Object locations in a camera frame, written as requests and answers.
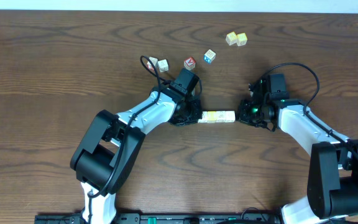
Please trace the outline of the yellow top block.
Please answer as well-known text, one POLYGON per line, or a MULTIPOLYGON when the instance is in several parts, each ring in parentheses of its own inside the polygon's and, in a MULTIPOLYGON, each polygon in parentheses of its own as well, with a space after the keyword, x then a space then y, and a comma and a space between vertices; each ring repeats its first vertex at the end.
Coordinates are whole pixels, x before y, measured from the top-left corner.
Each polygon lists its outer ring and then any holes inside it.
POLYGON ((207 123, 215 123, 218 120, 218 114, 216 111, 207 112, 207 123))

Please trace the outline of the wooden A block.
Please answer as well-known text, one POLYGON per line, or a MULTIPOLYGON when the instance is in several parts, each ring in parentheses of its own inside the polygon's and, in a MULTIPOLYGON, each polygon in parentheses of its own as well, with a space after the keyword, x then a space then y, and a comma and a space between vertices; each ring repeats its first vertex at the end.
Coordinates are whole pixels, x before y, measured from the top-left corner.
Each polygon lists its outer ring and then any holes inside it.
POLYGON ((201 114, 201 118, 198 120, 198 123, 207 123, 208 122, 208 112, 203 111, 201 114))

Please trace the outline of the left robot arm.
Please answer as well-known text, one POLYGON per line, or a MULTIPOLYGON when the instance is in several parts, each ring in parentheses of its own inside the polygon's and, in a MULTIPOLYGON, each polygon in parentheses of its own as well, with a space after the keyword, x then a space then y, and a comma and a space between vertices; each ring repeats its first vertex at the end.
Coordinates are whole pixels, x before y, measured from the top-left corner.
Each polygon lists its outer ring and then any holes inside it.
POLYGON ((200 78, 182 69, 174 81, 159 82, 149 97, 125 112, 100 111, 74 152, 70 167, 85 194, 82 223, 111 223, 116 193, 124 185, 146 135, 162 123, 195 124, 202 117, 200 78))

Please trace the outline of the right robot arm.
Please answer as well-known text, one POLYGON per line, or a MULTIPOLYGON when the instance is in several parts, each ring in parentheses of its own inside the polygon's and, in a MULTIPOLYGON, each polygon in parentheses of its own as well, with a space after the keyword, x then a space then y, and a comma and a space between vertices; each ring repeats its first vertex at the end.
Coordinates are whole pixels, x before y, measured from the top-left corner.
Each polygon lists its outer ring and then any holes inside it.
POLYGON ((283 223, 341 223, 358 215, 358 139, 335 132, 304 102, 290 98, 282 74, 249 84, 240 122, 289 134, 310 156, 307 195, 282 207, 283 223))

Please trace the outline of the wooden block with figure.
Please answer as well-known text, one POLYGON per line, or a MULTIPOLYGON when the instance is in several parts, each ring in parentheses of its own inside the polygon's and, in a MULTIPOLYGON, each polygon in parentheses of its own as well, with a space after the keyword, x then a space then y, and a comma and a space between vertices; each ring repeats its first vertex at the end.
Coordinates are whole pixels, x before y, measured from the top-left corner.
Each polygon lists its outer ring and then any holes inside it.
POLYGON ((226 112, 225 111, 217 111, 216 112, 216 122, 217 123, 225 123, 226 122, 226 112))

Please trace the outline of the wooden block with M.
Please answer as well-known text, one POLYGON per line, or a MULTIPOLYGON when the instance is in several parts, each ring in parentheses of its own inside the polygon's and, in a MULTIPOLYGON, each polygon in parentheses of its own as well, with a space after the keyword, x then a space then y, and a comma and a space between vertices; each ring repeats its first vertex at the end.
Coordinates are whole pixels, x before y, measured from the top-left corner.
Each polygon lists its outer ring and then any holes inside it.
POLYGON ((235 111, 225 111, 225 122, 233 123, 236 120, 235 111))

